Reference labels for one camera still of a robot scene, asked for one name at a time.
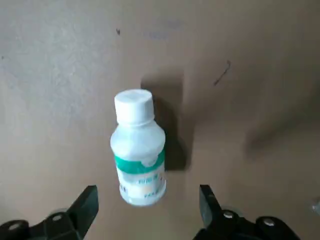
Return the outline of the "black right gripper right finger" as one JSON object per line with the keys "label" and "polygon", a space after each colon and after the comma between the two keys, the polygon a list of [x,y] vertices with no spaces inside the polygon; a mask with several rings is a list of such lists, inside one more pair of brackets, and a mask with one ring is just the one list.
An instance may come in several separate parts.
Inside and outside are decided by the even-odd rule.
{"label": "black right gripper right finger", "polygon": [[199,186],[199,210],[204,227],[195,240],[299,240],[281,219],[260,216],[251,222],[231,209],[223,209],[207,184]]}

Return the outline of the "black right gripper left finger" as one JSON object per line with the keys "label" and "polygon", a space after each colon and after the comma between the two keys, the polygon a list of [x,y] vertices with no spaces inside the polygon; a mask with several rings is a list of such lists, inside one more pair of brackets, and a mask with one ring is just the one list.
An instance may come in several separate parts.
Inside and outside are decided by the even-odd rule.
{"label": "black right gripper left finger", "polygon": [[15,219],[0,225],[2,240],[83,240],[99,211],[98,188],[87,186],[66,211],[47,216],[30,226]]}

